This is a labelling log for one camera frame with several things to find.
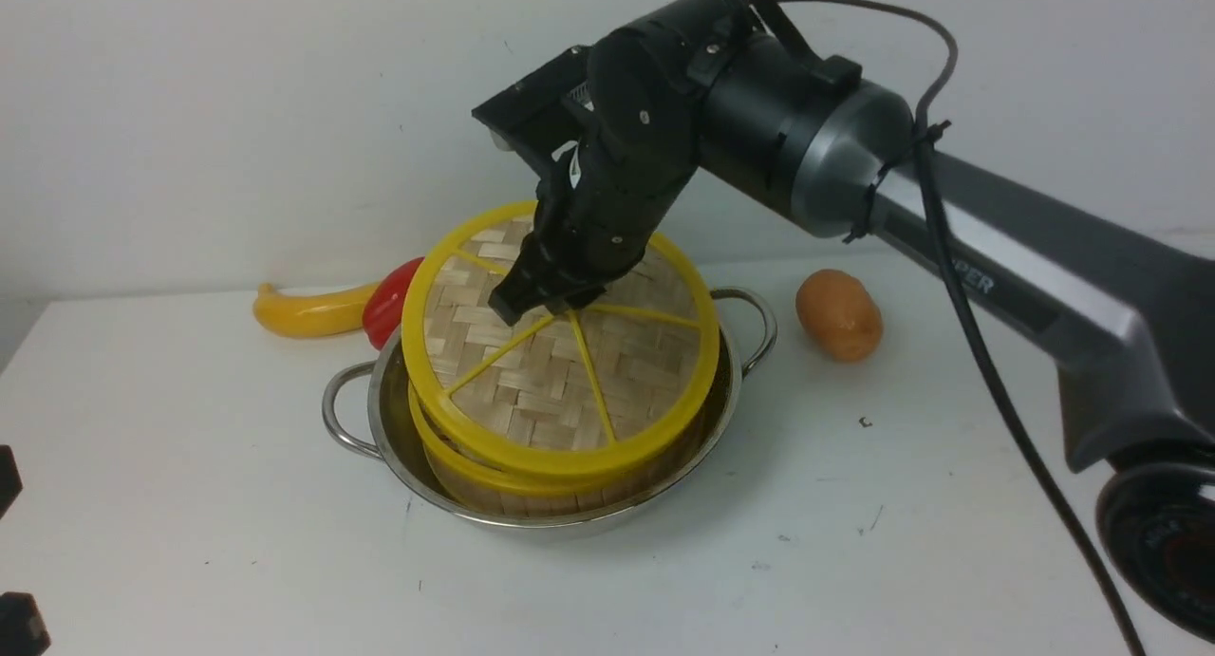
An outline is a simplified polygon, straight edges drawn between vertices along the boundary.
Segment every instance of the robotic arm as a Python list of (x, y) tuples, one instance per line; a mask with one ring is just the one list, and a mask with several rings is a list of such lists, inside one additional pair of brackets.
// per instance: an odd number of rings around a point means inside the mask
[[(937, 272), (906, 102), (781, 17), (763, 17), (773, 36), (739, 0), (676, 0), (473, 111), (539, 176), (499, 317), (588, 305), (699, 168), (812, 236), (872, 233)], [(1111, 556), (1215, 641), (1215, 262), (953, 155), (933, 168), (968, 296), (1058, 366), (1068, 465), (1119, 470), (1098, 504)]]

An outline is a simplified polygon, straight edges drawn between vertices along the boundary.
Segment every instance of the yellow plastic rim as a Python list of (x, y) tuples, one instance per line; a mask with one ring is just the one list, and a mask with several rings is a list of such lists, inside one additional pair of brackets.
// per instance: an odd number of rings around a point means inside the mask
[[(487, 211), (487, 214), (469, 220), (469, 222), (462, 225), (457, 231), (448, 233), (423, 259), (418, 271), (413, 276), (413, 283), (405, 296), (405, 306), (401, 311), (401, 350), (405, 357), (405, 366), (426, 414), (439, 423), (439, 426), (442, 428), (442, 431), (451, 440), (459, 443), (462, 448), (469, 449), (470, 453), (481, 458), (481, 460), (499, 466), (504, 471), (537, 477), (593, 479), (598, 476), (616, 476), (631, 470), (633, 466), (640, 465), (646, 458), (656, 457), (661, 449), (674, 442), (677, 436), (679, 436), (700, 411), (705, 397), (708, 396), (708, 389), (713, 384), (713, 375), (716, 375), (717, 371), (717, 357), (720, 350), (718, 349), (719, 334), (716, 306), (713, 306), (708, 287), (700, 278), (700, 272), (696, 272), (693, 262), (676, 248), (673, 242), (667, 241), (660, 233), (654, 233), (650, 237), (649, 248), (659, 250), (659, 254), (662, 254), (662, 258), (667, 259), (667, 262), (671, 262), (671, 266), (679, 272), (684, 283), (688, 284), (696, 307), (695, 319), (682, 319), (662, 313), (662, 311), (634, 310), (629, 309), (629, 306), (589, 306), (592, 311), (612, 311), (617, 315), (638, 315), (639, 317), (651, 319), (663, 319), (667, 323), (682, 323), (683, 326), (697, 328), (700, 334), (700, 357), (696, 358), (695, 369), (691, 372), (691, 379), (684, 394), (652, 426), (646, 428), (645, 431), (638, 435), (631, 436), (628, 440), (617, 442), (611, 431), (611, 423), (604, 422), (608, 446), (599, 449), (554, 452), (554, 449), (537, 449), (512, 442), (507, 436), (499, 436), (486, 430), (486, 428), (479, 425), (474, 419), (470, 419), (468, 414), (464, 414), (464, 411), (460, 411), (459, 406), (456, 406), (451, 397), (451, 389), (443, 389), (442, 384), (439, 383), (434, 367), (430, 364), (429, 354), (426, 354), (424, 332), (426, 301), (430, 298), (430, 289), (443, 264), (447, 264), (451, 258), (460, 258), (468, 259), (470, 262), (481, 264), (481, 266), (491, 272), (503, 272), (503, 267), (497, 266), (497, 264), (485, 262), (482, 259), (464, 253), (460, 248), (469, 237), (476, 236), (484, 228), (490, 228), (492, 225), (508, 222), (508, 220), (516, 217), (524, 217), (525, 215), (530, 217), (530, 215), (535, 214), (535, 209), (536, 202), (518, 202), (514, 205), (499, 207), (498, 210)], [(543, 318), (532, 328), (538, 330), (538, 328), (543, 328), (547, 323), (550, 323), (552, 319), (552, 317)], [(575, 335), (580, 339), (578, 347), (590, 379), (593, 392), (595, 394), (597, 403), (600, 408), (600, 415), (606, 419), (606, 406), (599, 389), (599, 379), (595, 375), (594, 366), (590, 363), (586, 344), (582, 341), (581, 327), (577, 326), (577, 317), (573, 317), (572, 313), (570, 315), (570, 319), (573, 324)], [(512, 344), (518, 345), (521, 340), (522, 337), (516, 337), (516, 340), (513, 340)], [(484, 367), (492, 364), (495, 358), (505, 354), (512, 344), (504, 345), (502, 350), (498, 350), (496, 356), (486, 358), (486, 362), (482, 363), (479, 371), (484, 371)]]
[(612, 485), (614, 479), (594, 479), (594, 480), (571, 480), (571, 481), (533, 481), (529, 480), (526, 476), (516, 476), (513, 474), (507, 474), (491, 469), (484, 464), (477, 464), (473, 462), (471, 458), (464, 457), (456, 449), (451, 448), (435, 434), (434, 428), (430, 428), (430, 422), (426, 418), (425, 411), (418, 403), (418, 394), (413, 385), (409, 384), (409, 415), (413, 417), (413, 424), (418, 430), (418, 436), (422, 439), (422, 445), (426, 448), (426, 454), (430, 458), (440, 462), (443, 466), (447, 466), (462, 479), (482, 486), (487, 488), (493, 488), (496, 492), (503, 492), (507, 494), (518, 494), (520, 497), (572, 497), (576, 494), (589, 494), (590, 492), (600, 491), (600, 488)]

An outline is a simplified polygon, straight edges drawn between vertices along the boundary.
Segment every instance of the stainless steel pot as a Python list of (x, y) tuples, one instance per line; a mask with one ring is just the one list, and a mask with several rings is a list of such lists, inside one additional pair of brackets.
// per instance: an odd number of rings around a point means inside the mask
[[(611, 507), (566, 516), (524, 519), (474, 511), (448, 497), (430, 470), (425, 449), (423, 449), (422, 440), (409, 414), (407, 400), (409, 379), (401, 354), (400, 328), (384, 345), (375, 362), (347, 367), (347, 369), (338, 372), (333, 380), (329, 380), (329, 385), (326, 386), (324, 395), (321, 397), (321, 418), (324, 422), (324, 428), (328, 428), (329, 435), (339, 445), (356, 454), (378, 458), (378, 460), (386, 463), (396, 477), (414, 494), (460, 519), (496, 530), (570, 531), (577, 535), (599, 532), (623, 522), (644, 509), (656, 497), (684, 480), (705, 460), (730, 423), (734, 406), (738, 403), (739, 392), (742, 389), (742, 379), (768, 356), (773, 344), (776, 343), (776, 317), (773, 315), (772, 306), (764, 302), (763, 298), (747, 289), (713, 289), (712, 295), (714, 300), (730, 300), (733, 298), (733, 300), (741, 300), (755, 306), (763, 318), (763, 340), (758, 350), (745, 362), (741, 362), (734, 341), (725, 327), (722, 327), (722, 354), (718, 358), (717, 379), (705, 401), (705, 409), (708, 411), (708, 417), (713, 422), (705, 442), (682, 469), (650, 488)], [(371, 375), (371, 386), (367, 391), (367, 417), (371, 422), (374, 443), (350, 435), (338, 422), (338, 414), (334, 412), (334, 401), (340, 389), (344, 384), (361, 375)]]

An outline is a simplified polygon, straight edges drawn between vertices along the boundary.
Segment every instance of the black cable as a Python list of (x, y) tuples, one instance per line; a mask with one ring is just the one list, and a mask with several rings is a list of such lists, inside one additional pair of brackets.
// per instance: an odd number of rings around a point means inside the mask
[(776, 41), (780, 41), (780, 45), (785, 46), (785, 50), (793, 56), (793, 60), (797, 60), (804, 67), (813, 67), (813, 63), (819, 62), (819, 56), (814, 53), (814, 50), (810, 50), (810, 45), (806, 43), (806, 36), (802, 36), (793, 21), (785, 15), (778, 0), (747, 0), (747, 4), (755, 6), (759, 19), (763, 19), (763, 23), (768, 24), (768, 29), (772, 30), (773, 36), (776, 36)]
[(932, 239), (937, 253), (937, 267), (940, 270), (940, 278), (945, 283), (946, 292), (949, 292), (949, 300), (954, 302), (954, 310), (962, 326), (971, 354), (974, 356), (976, 364), (978, 364), (979, 372), (987, 383), (991, 400), (995, 401), (996, 409), (999, 409), (1000, 415), (1008, 426), (1012, 441), (1017, 443), (1017, 448), (1021, 449), (1021, 456), (1024, 457), (1025, 464), (1033, 471), (1034, 479), (1038, 480), (1038, 485), (1041, 486), (1046, 498), (1051, 502), (1056, 514), (1063, 521), (1063, 526), (1067, 527), (1085, 562), (1087, 562), (1089, 570), (1101, 588), (1101, 594), (1104, 595), (1106, 603), (1114, 615), (1118, 629), (1121, 630), (1126, 647), (1134, 656), (1146, 656), (1143, 643), (1135, 630), (1135, 624), (1126, 611), (1126, 605), (1123, 603), (1121, 596), (1119, 596), (1118, 588), (1114, 586), (1109, 571), (1102, 562), (1097, 548), (1089, 539), (1089, 535), (1076, 518), (1075, 511), (1068, 504), (1067, 497), (1063, 497), (1058, 483), (1055, 482), (1046, 464), (1042, 463), (1042, 458), (1038, 454), (1038, 449), (1034, 447), (1033, 440), (1029, 439), (1021, 417), (1017, 415), (1017, 408), (1012, 405), (1012, 398), (1008, 396), (1007, 389), (1004, 388), (1000, 372), (996, 371), (991, 354), (988, 352), (987, 344), (983, 340), (983, 333), (974, 319), (974, 311), (971, 310), (966, 289), (962, 288), (962, 279), (953, 267), (954, 261), (950, 255), (951, 250), (949, 249), (949, 220), (945, 215), (945, 203), (942, 200), (940, 190), (937, 186), (937, 175), (932, 166), (932, 155), (936, 151), (933, 149), (933, 137), (928, 132), (928, 106), (932, 106), (933, 98), (937, 98), (937, 94), (940, 94), (949, 78), (953, 77), (954, 68), (957, 64), (956, 39), (944, 24), (938, 23), (933, 17), (906, 7), (891, 6), (891, 4), (886, 2), (872, 2), (872, 0), (776, 0), (776, 2), (831, 2), (837, 4), (837, 6), (854, 6), (869, 9), (869, 11), (888, 12), (888, 15), (906, 17), (906, 19), (914, 19), (916, 23), (925, 24), (926, 28), (932, 29), (933, 33), (944, 39), (946, 47), (949, 47), (949, 58), (945, 60), (945, 67), (942, 68), (936, 80), (932, 81), (932, 85), (928, 85), (920, 101), (916, 102), (915, 123), (912, 124), (911, 132), (912, 140), (916, 141), (912, 155), (916, 177), (920, 180), (925, 224), (927, 224), (928, 237)]

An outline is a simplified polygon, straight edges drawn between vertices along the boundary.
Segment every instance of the yellow spoke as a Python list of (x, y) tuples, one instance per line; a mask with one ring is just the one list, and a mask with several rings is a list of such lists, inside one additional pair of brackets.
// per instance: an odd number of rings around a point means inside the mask
[(590, 305), (587, 306), (587, 310), (601, 311), (604, 315), (621, 315), (621, 317), (632, 317), (634, 319), (654, 319), (654, 322), (673, 323), (677, 327), (700, 327), (700, 322), (697, 322), (697, 319), (676, 317), (676, 315), (667, 315), (665, 311), (643, 310), (640, 306), (601, 305), (601, 302), (590, 302)]
[(578, 352), (582, 354), (582, 363), (587, 366), (587, 375), (590, 375), (590, 392), (595, 396), (595, 406), (599, 408), (599, 422), (604, 425), (604, 435), (608, 436), (608, 443), (614, 445), (616, 442), (616, 431), (611, 428), (611, 417), (608, 415), (608, 402), (604, 401), (603, 388), (599, 388), (599, 375), (595, 375), (595, 366), (590, 363), (590, 349), (587, 347), (587, 338), (582, 334), (582, 324), (578, 323), (578, 317), (573, 311), (566, 311), (565, 316), (570, 318), (570, 323), (573, 327), (573, 338), (578, 341)]
[(460, 388), (464, 388), (469, 383), (471, 383), (471, 380), (475, 379), (477, 374), (493, 366), (493, 363), (497, 362), (498, 358), (505, 357), (505, 354), (510, 352), (513, 349), (519, 347), (519, 345), (522, 344), (522, 341), (530, 339), (530, 337), (536, 335), (543, 327), (549, 326), (552, 322), (553, 322), (552, 315), (547, 315), (547, 317), (539, 319), (539, 322), (535, 322), (531, 327), (527, 327), (527, 330), (516, 337), (513, 337), (513, 339), (508, 340), (507, 344), (504, 344), (502, 347), (495, 350), (495, 352), (491, 354), (491, 356), (482, 358), (482, 361), (476, 367), (473, 367), (473, 369), (469, 371), (467, 374), (460, 375), (460, 379), (456, 380), (456, 384), (452, 384), (452, 386), (443, 392), (447, 392), (447, 397), (456, 395), (456, 392), (458, 392)]
[(508, 272), (507, 267), (503, 267), (502, 264), (490, 262), (488, 259), (477, 258), (476, 254), (468, 253), (468, 250), (456, 249), (452, 250), (452, 254), (459, 259), (468, 259), (469, 262), (476, 264), (477, 267), (482, 267), (482, 270), (491, 272), (491, 275), (505, 275)]

